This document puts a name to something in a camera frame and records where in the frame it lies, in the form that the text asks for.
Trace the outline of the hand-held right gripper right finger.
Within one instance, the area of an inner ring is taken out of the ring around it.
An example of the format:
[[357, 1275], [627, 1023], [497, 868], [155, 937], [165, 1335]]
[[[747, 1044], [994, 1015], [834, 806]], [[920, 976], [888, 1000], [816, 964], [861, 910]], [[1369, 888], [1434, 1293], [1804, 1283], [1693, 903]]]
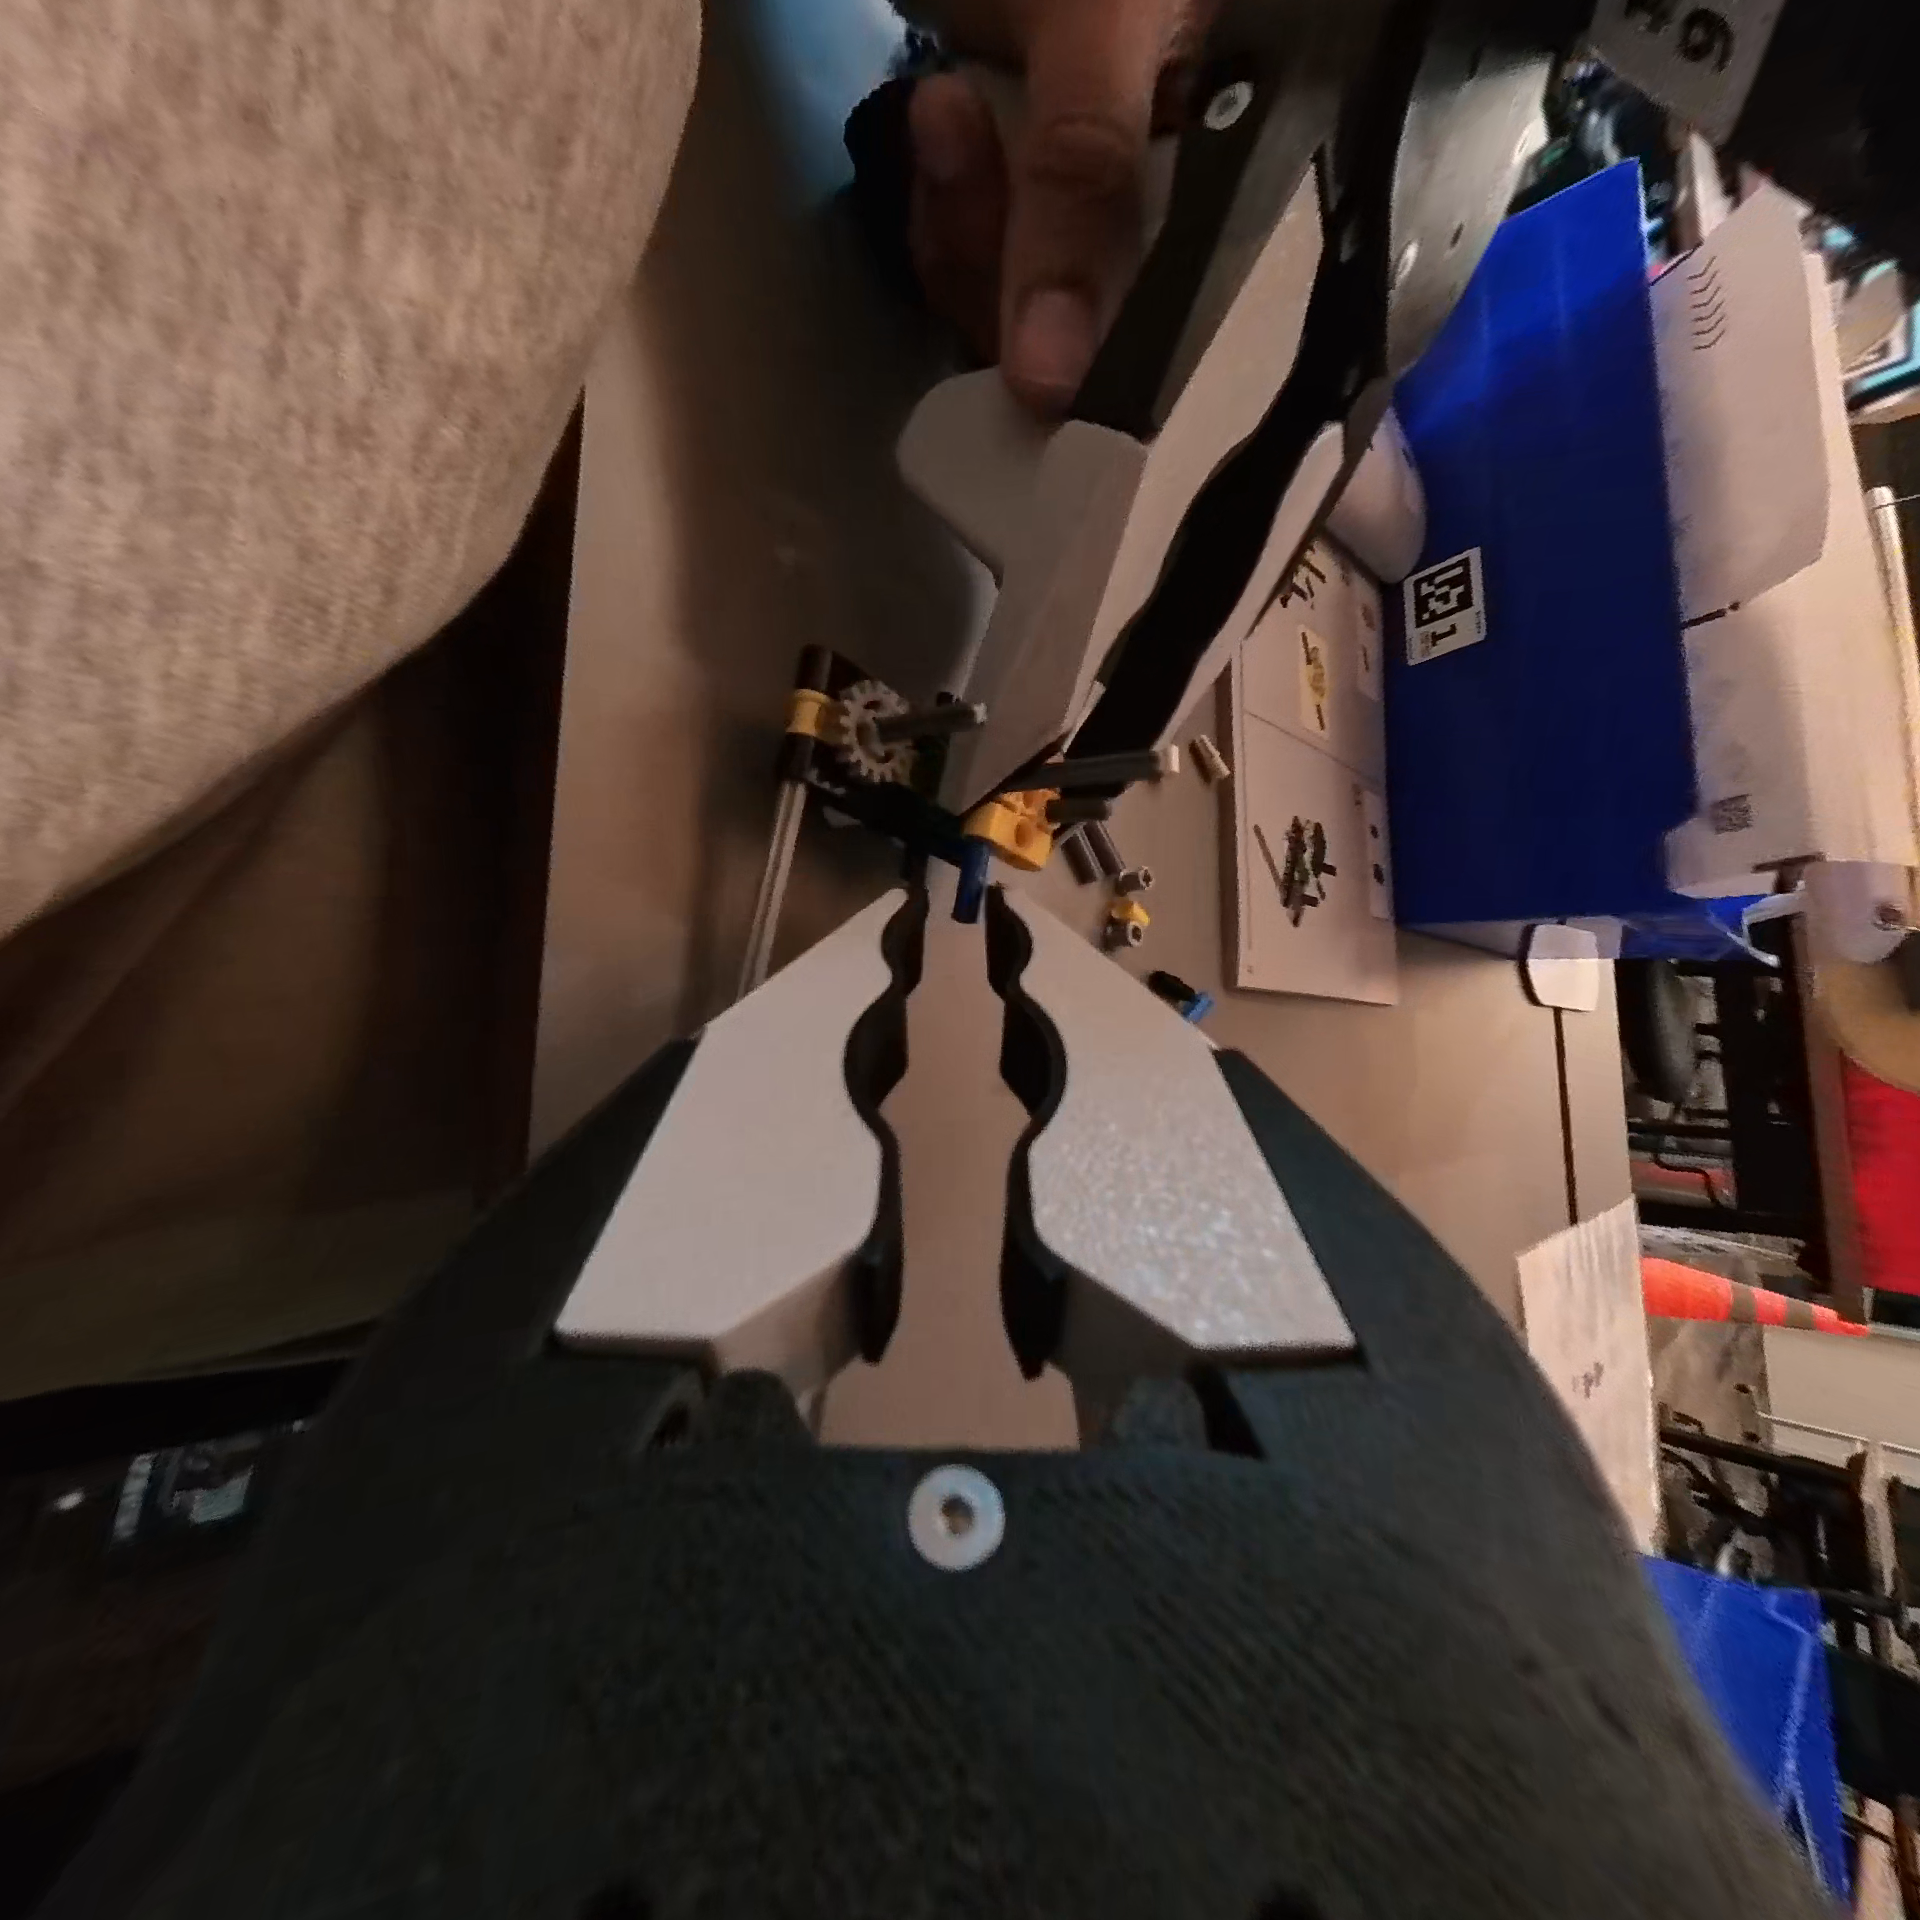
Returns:
[[1042, 905], [990, 888], [1006, 1173], [1000, 1310], [1096, 1443], [1146, 1382], [1354, 1361], [1358, 1336], [1221, 1053]]

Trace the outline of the person's left hand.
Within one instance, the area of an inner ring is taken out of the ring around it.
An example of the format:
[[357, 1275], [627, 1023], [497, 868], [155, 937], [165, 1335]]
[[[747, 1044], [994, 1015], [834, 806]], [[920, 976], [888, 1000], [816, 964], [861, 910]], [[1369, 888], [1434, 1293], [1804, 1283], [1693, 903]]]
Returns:
[[1149, 141], [1218, 4], [896, 4], [953, 65], [908, 100], [908, 246], [933, 312], [1040, 419], [1088, 376], [1146, 229]]

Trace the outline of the orange striped cone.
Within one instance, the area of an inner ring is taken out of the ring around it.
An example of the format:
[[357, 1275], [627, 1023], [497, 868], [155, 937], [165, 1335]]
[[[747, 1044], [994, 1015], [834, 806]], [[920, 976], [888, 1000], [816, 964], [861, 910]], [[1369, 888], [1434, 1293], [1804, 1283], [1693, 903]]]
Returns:
[[1836, 1336], [1867, 1335], [1867, 1325], [1844, 1319], [1833, 1308], [1692, 1264], [1645, 1254], [1640, 1271], [1648, 1319], [1790, 1327]]

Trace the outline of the lego instruction booklet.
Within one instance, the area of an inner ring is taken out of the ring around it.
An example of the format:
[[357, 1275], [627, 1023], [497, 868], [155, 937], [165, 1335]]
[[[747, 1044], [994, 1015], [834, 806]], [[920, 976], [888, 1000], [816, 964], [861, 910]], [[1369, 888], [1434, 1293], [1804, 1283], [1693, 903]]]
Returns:
[[1232, 984], [1389, 1005], [1402, 993], [1386, 812], [1386, 644], [1421, 553], [1402, 420], [1371, 446], [1232, 663]]

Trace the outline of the grey monitor stand base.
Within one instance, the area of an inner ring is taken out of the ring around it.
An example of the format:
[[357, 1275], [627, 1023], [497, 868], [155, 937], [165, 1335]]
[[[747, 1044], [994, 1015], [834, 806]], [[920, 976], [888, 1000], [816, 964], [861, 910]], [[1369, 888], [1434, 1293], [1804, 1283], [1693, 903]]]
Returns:
[[1521, 933], [1521, 987], [1528, 1003], [1556, 1015], [1594, 1015], [1611, 982], [1611, 958], [1594, 927], [1532, 921]]

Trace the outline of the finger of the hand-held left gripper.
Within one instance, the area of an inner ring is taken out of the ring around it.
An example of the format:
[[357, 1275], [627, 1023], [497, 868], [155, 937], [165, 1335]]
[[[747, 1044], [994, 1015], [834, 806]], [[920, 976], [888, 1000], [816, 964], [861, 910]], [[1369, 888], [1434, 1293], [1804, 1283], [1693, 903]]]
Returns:
[[1168, 745], [1334, 509], [1363, 494], [1365, 473], [1386, 487], [1386, 527], [1369, 543], [1406, 549], [1408, 464], [1395, 413], [1268, 413], [1198, 488], [1128, 607], [1096, 673], [1098, 700], [1065, 747], [1069, 765]]
[[955, 749], [955, 804], [1065, 755], [1098, 669], [1213, 468], [1268, 413], [1379, 413], [1382, 323], [1369, 230], [1333, 158], [1182, 158], [1064, 415], [996, 374], [955, 381], [955, 533], [996, 599]]

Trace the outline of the blue plastic crate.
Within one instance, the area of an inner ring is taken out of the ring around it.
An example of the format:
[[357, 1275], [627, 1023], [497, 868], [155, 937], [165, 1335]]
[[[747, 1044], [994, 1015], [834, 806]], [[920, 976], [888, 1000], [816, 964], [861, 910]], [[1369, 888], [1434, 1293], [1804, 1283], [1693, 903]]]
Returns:
[[1749, 1783], [1816, 1884], [1850, 1903], [1853, 1867], [1819, 1600], [1653, 1553], [1641, 1557], [1641, 1569]]

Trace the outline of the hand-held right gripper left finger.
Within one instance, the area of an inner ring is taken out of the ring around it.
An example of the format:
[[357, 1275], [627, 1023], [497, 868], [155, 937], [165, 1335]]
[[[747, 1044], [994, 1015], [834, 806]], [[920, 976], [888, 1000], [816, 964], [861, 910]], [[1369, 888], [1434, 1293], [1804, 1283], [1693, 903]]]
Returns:
[[876, 1361], [905, 1271], [901, 1152], [928, 891], [896, 887], [710, 1020], [561, 1310], [558, 1339], [793, 1395]]

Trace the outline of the white paper sheet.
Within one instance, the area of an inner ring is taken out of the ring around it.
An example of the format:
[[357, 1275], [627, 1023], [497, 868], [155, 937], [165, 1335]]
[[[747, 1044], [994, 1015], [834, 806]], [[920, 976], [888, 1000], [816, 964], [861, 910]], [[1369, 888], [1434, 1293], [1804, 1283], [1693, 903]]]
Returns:
[[1661, 1445], [1635, 1199], [1521, 1253], [1517, 1284], [1529, 1356], [1563, 1403], [1635, 1547], [1658, 1552]]

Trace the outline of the blue plastic storage bin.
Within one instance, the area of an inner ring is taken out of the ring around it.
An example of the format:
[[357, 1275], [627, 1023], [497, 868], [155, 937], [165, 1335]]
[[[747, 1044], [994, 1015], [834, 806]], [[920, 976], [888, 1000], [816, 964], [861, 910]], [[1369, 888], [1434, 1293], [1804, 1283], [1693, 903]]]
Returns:
[[1506, 220], [1397, 412], [1425, 553], [1388, 612], [1397, 918], [1681, 907], [1697, 806], [1641, 168]]

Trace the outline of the yellow black lego gear assembly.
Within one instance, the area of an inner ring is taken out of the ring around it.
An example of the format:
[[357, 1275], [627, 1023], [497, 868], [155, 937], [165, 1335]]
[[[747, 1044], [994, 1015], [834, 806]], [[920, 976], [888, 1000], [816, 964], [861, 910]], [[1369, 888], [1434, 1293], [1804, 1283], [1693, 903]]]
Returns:
[[736, 997], [757, 992], [772, 972], [785, 891], [811, 800], [899, 846], [909, 875], [923, 872], [930, 859], [957, 870], [966, 841], [987, 843], [992, 863], [1037, 872], [1061, 832], [1106, 823], [1117, 793], [1160, 783], [1182, 768], [1174, 745], [1076, 765], [1050, 755], [1002, 780], [986, 800], [950, 809], [938, 800], [949, 755], [986, 721], [986, 704], [953, 695], [912, 704], [829, 646], [800, 652], [776, 760], [772, 841]]

